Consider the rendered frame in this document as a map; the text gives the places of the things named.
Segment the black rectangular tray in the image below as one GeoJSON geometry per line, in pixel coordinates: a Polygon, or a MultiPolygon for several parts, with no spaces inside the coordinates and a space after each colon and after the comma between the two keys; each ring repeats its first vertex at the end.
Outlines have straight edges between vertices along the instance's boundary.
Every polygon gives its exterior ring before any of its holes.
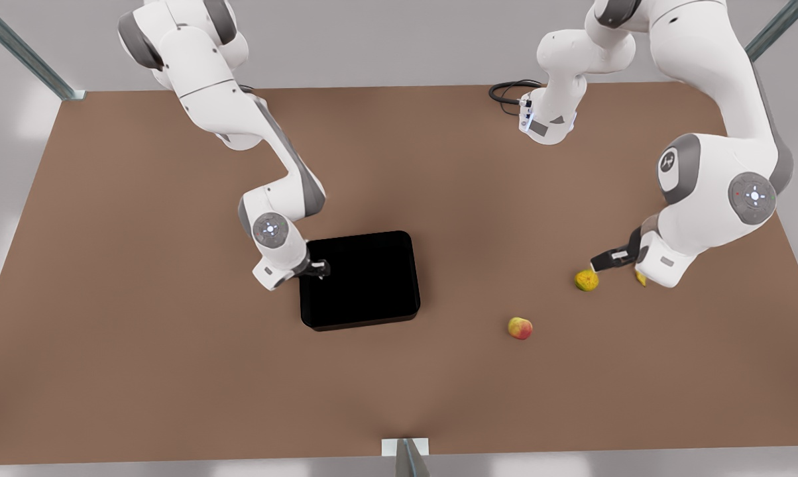
{"type": "Polygon", "coordinates": [[[316,331],[409,321],[420,310],[411,236],[388,231],[308,243],[327,277],[299,279],[301,320],[316,331]]]}

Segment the silver frame post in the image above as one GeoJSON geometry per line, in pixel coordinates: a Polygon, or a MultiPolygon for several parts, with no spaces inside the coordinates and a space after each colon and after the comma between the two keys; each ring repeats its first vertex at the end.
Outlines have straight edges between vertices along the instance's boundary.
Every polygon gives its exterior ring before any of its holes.
{"type": "Polygon", "coordinates": [[[0,45],[4,46],[60,100],[81,101],[86,96],[86,91],[72,88],[2,18],[0,18],[0,45]]]}
{"type": "Polygon", "coordinates": [[[756,62],[798,21],[798,0],[787,0],[768,24],[745,46],[751,62],[756,62]]]}
{"type": "Polygon", "coordinates": [[[428,438],[381,440],[381,455],[395,458],[394,477],[431,477],[424,461],[429,456],[428,438]]]}

